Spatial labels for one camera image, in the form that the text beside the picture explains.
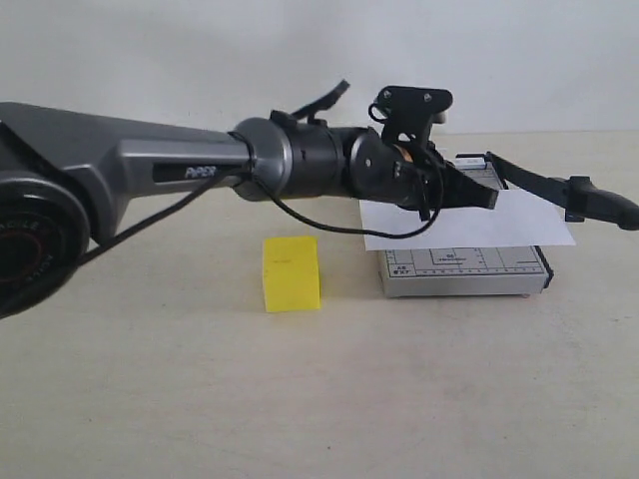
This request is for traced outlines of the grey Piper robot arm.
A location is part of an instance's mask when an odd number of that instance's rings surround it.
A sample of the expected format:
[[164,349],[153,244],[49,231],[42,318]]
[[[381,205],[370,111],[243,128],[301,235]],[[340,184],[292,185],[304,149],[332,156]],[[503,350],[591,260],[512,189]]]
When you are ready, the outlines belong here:
[[337,197],[416,211],[434,223],[446,166],[421,125],[332,127],[320,108],[272,111],[227,131],[5,102],[1,106],[1,314],[25,312],[84,264],[161,221],[122,229],[129,203],[175,194],[183,208],[215,188],[249,202]]

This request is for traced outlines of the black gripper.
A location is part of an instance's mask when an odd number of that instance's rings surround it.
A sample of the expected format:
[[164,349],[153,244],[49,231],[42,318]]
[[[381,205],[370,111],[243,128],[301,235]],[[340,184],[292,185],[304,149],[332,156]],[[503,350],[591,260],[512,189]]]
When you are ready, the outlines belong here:
[[360,200],[404,209],[480,208],[493,210],[498,190],[485,186],[455,167],[447,167],[433,145],[415,140],[386,143],[367,130],[349,151],[351,189]]

